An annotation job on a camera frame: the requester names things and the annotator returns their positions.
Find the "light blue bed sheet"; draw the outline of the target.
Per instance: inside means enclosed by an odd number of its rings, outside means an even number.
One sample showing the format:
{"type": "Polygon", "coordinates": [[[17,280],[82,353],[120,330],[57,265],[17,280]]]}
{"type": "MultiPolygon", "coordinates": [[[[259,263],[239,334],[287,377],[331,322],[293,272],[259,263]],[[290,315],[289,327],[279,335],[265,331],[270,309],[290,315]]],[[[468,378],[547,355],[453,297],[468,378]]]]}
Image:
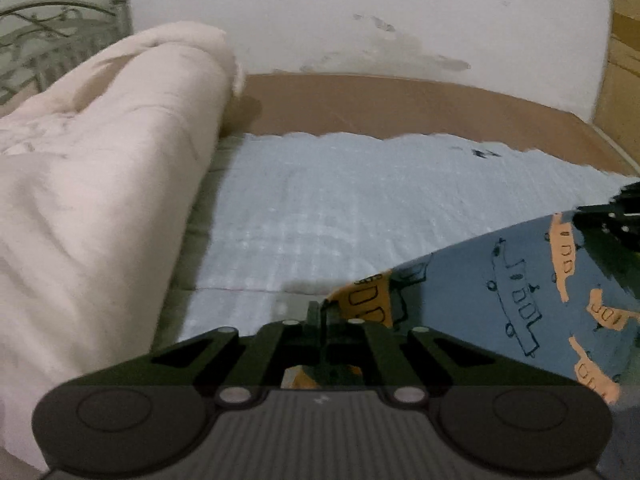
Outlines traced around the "light blue bed sheet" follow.
{"type": "Polygon", "coordinates": [[[632,180],[451,134],[232,136],[201,182],[158,321],[163,348],[244,335],[312,300],[506,226],[602,204],[632,180]]]}

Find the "blue orange patterned pants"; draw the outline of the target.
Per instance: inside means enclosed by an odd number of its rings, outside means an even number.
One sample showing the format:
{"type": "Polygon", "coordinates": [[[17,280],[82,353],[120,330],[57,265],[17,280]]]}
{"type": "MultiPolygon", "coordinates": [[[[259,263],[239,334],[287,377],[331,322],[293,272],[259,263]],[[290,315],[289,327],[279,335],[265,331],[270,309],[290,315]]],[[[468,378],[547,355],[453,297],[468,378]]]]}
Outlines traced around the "blue orange patterned pants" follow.
{"type": "Polygon", "coordinates": [[[311,304],[288,478],[634,479],[639,298],[582,247],[574,211],[510,226],[311,304]],[[492,384],[388,398],[334,356],[319,307],[401,335],[425,326],[492,356],[492,384]]]}

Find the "brown wooden bed frame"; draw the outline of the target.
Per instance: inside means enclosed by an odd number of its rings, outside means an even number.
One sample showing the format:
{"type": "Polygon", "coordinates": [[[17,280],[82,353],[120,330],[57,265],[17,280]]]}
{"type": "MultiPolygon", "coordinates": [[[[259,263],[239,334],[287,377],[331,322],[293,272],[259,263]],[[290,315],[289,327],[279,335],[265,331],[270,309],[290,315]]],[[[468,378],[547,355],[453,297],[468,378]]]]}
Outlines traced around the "brown wooden bed frame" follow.
{"type": "Polygon", "coordinates": [[[222,131],[321,136],[350,132],[389,139],[449,133],[514,150],[541,150],[577,165],[635,176],[638,162],[577,116],[483,89],[381,76],[250,75],[222,131]]]}

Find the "grey metal headboard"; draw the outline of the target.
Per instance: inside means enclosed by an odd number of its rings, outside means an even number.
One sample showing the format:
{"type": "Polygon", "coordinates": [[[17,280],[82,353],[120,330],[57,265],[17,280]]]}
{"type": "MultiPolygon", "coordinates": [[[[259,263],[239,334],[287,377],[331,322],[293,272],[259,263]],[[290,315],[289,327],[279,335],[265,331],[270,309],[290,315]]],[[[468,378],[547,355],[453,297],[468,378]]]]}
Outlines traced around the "grey metal headboard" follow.
{"type": "Polygon", "coordinates": [[[43,91],[111,44],[132,34],[130,0],[106,6],[38,0],[1,10],[1,103],[43,91]]]}

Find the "pink rolled comforter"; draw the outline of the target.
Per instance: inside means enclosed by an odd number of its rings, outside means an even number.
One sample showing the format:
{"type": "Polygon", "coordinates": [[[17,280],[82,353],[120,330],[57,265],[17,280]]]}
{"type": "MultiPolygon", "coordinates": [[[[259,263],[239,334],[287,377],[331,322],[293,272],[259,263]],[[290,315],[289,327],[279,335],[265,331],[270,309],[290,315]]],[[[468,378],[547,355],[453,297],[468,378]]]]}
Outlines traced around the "pink rolled comforter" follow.
{"type": "Polygon", "coordinates": [[[192,204],[242,70],[224,32],[160,25],[1,121],[1,474],[46,463],[32,411],[152,346],[192,204]]]}

